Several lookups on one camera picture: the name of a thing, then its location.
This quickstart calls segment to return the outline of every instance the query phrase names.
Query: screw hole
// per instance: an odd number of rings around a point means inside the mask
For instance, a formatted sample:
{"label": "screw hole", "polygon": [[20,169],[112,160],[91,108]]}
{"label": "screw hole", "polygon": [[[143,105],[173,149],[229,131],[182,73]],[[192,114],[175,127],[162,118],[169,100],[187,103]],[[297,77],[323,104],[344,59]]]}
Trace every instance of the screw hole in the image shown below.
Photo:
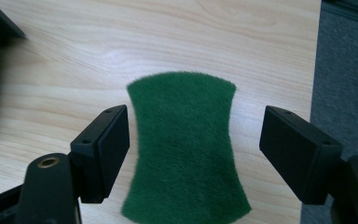
{"label": "screw hole", "polygon": [[90,143],[91,143],[91,139],[84,139],[83,141],[81,141],[81,143],[83,143],[83,144],[90,144]]}
{"label": "screw hole", "polygon": [[50,157],[50,158],[46,158],[42,161],[40,161],[37,166],[39,168],[49,168],[51,166],[54,166],[55,164],[59,163],[60,159],[58,157]]}

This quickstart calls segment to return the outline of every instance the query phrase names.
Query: light wooden tabletop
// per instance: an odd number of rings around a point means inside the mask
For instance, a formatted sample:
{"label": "light wooden tabletop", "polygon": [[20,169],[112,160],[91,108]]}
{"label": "light wooden tabletop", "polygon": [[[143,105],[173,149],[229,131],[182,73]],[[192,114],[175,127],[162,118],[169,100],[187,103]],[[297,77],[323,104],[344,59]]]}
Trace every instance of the light wooden tabletop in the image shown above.
{"label": "light wooden tabletop", "polygon": [[310,116],[320,1],[0,0],[27,35],[0,50],[0,192],[69,143],[103,110],[129,107],[131,148],[111,196],[81,204],[83,223],[120,214],[137,161],[126,85],[199,71],[237,85],[230,136],[253,207],[237,223],[298,223],[300,201],[260,152],[266,105]]}

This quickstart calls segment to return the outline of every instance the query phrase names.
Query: green scouring pad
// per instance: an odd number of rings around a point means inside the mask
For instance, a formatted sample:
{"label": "green scouring pad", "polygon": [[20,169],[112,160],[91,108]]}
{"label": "green scouring pad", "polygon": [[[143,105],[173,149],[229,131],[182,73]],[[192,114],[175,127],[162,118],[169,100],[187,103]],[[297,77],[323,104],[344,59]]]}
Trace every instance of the green scouring pad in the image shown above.
{"label": "green scouring pad", "polygon": [[139,160],[122,214],[138,223],[211,224],[249,213],[228,135],[235,85],[175,72],[136,80],[128,92]]}

